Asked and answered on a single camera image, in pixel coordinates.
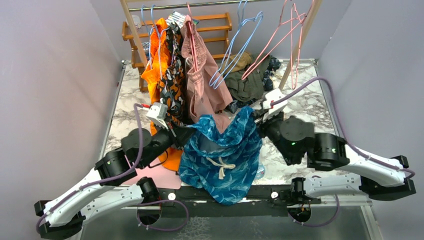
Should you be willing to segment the blue patterned shorts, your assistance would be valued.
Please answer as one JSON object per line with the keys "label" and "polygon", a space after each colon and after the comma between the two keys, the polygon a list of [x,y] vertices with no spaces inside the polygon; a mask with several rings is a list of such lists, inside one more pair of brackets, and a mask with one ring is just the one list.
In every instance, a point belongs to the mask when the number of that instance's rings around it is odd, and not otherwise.
{"label": "blue patterned shorts", "polygon": [[224,132],[219,132],[212,115],[203,115],[191,125],[195,133],[181,155],[180,180],[204,189],[221,205],[231,206],[246,197],[263,144],[253,112],[251,107],[241,108]]}

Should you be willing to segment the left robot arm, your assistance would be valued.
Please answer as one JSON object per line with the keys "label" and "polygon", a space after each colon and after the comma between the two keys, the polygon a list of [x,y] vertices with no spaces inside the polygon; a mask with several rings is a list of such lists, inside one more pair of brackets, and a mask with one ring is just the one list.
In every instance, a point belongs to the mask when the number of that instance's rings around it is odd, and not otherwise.
{"label": "left robot arm", "polygon": [[160,192],[151,177],[142,177],[120,191],[114,188],[136,177],[137,169],[151,163],[172,145],[184,146],[196,129],[173,125],[151,135],[135,128],[121,139],[121,146],[109,151],[95,163],[74,187],[54,200],[34,204],[39,220],[36,231],[47,240],[65,240],[80,232],[98,217],[133,205],[159,205]]}

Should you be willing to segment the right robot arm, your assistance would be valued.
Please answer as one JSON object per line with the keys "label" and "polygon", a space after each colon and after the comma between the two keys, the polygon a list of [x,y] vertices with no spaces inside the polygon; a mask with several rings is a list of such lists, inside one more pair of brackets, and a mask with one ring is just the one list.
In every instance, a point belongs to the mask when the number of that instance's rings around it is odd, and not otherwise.
{"label": "right robot arm", "polygon": [[344,171],[329,177],[295,177],[281,199],[288,205],[306,203],[328,195],[365,195],[377,201],[395,201],[417,191],[406,173],[408,160],[399,155],[392,158],[366,153],[348,145],[337,135],[315,132],[314,124],[295,116],[283,118],[255,110],[252,114],[260,137],[267,137],[281,153],[285,163],[299,165],[306,157],[306,166],[321,172]]}

